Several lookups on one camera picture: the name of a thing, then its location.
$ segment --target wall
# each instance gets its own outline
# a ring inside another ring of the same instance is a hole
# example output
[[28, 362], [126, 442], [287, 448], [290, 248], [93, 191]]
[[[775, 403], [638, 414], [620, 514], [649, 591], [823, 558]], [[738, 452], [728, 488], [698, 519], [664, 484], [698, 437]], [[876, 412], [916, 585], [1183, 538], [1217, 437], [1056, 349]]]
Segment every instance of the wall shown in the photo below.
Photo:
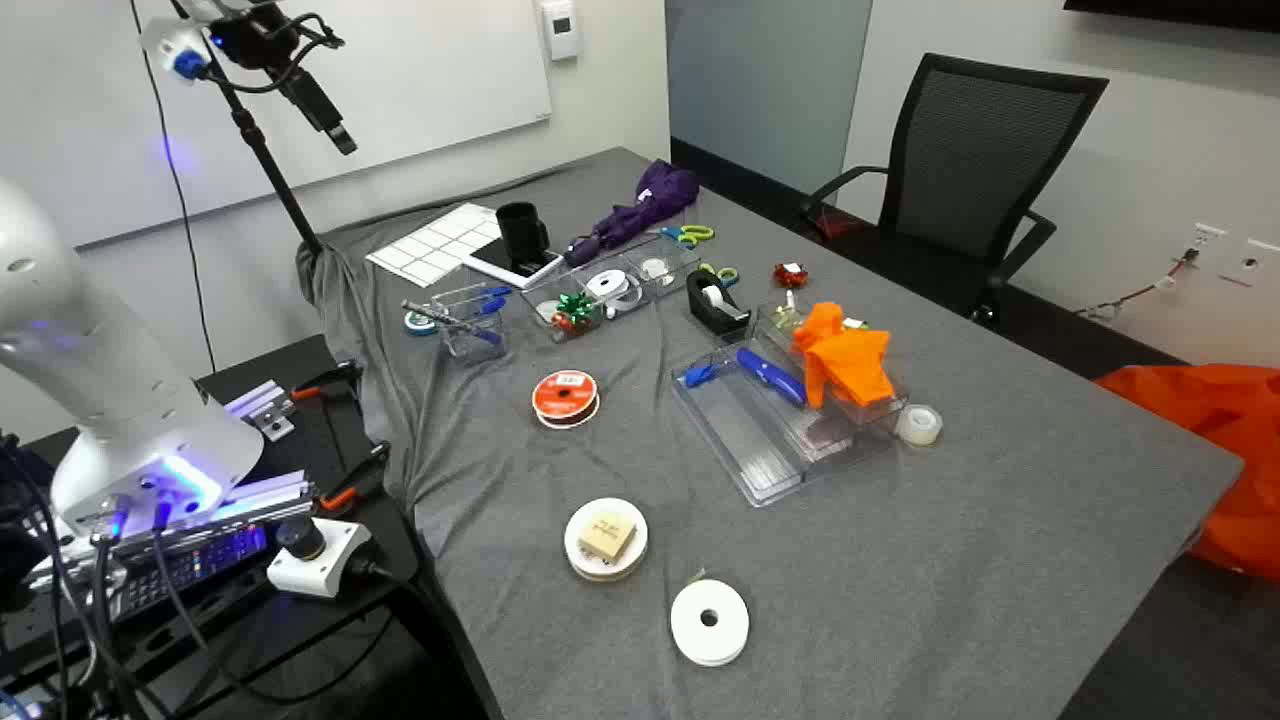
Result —
[[[660, 0], [579, 0], [577, 13], [581, 56], [550, 67], [549, 123], [302, 188], [298, 197], [312, 224], [324, 231], [618, 145], [645, 156], [669, 156]], [[146, 82], [141, 68], [138, 82]], [[236, 132], [229, 120], [227, 132]], [[333, 151], [320, 142], [317, 136], [311, 151]], [[255, 161], [247, 147], [243, 160]], [[56, 208], [50, 210], [56, 222]], [[264, 199], [210, 213], [193, 222], [192, 233], [219, 366], [319, 332], [315, 310], [297, 287], [293, 254], [298, 237], [279, 202]], [[180, 223], [86, 247], [81, 255], [101, 282], [142, 315], [187, 372], [197, 377], [209, 372]], [[191, 301], [165, 305], [157, 300], [170, 297]], [[4, 368], [0, 397], [0, 427], [23, 438], [35, 439], [72, 421]]]
[[667, 0], [672, 136], [817, 190], [840, 173], [870, 6]]
[[[1060, 0], [877, 3], [845, 167], [884, 164], [908, 83], [925, 51], [1111, 78], [1034, 208], [1057, 234], [1015, 283], [1065, 307], [1114, 300], [1160, 278], [1204, 222], [1280, 242], [1280, 36], [1065, 12]], [[840, 205], [876, 219], [882, 179]], [[1112, 323], [1193, 363], [1280, 365], [1280, 282], [1216, 277], [1221, 258], [1179, 275]]]

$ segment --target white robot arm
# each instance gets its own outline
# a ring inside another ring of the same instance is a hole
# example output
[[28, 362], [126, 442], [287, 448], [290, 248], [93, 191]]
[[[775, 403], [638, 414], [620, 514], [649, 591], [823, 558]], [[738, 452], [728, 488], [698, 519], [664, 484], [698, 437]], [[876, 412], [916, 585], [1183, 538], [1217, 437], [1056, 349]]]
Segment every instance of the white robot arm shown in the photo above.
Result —
[[77, 536], [148, 532], [160, 502], [170, 525], [198, 523], [262, 452], [261, 433], [204, 396], [3, 179], [0, 364], [76, 418], [81, 434], [50, 496]]

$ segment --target whiteboard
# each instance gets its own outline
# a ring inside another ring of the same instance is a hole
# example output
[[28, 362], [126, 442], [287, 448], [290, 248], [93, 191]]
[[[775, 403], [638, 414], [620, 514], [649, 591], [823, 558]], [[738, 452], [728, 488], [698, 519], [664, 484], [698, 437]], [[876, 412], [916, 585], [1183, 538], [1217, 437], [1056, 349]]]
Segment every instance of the whiteboard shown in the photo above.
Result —
[[[287, 0], [347, 41], [303, 61], [360, 149], [343, 156], [279, 92], [241, 95], [298, 187], [550, 117], [529, 0]], [[174, 17], [138, 0], [142, 24]], [[127, 0], [6, 4], [0, 28], [0, 174], [26, 188], [73, 245], [165, 223], [180, 209]], [[223, 59], [233, 81], [262, 72]], [[211, 82], [156, 67], [192, 214], [271, 192]]]

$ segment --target orange fabric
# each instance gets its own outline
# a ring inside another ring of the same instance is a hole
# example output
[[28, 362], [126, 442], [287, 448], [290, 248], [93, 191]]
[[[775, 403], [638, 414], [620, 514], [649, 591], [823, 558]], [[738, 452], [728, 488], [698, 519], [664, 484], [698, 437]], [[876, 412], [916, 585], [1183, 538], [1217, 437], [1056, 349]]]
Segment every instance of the orange fabric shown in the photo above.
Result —
[[845, 311], [840, 305], [819, 302], [794, 337], [794, 350], [804, 354], [809, 407], [822, 407], [827, 383], [832, 384], [836, 397], [861, 406], [893, 396], [893, 386], [883, 368], [887, 332], [851, 331], [845, 327]]
[[1192, 553], [1280, 582], [1280, 370], [1124, 368], [1098, 384], [1244, 459]]

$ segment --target thermostat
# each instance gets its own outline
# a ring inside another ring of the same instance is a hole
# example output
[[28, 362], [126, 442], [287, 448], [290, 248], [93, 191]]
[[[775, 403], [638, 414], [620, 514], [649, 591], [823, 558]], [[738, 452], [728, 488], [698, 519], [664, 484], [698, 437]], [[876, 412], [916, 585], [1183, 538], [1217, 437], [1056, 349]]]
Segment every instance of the thermostat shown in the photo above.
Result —
[[573, 0], [543, 0], [543, 32], [552, 60], [577, 58], [577, 13]]

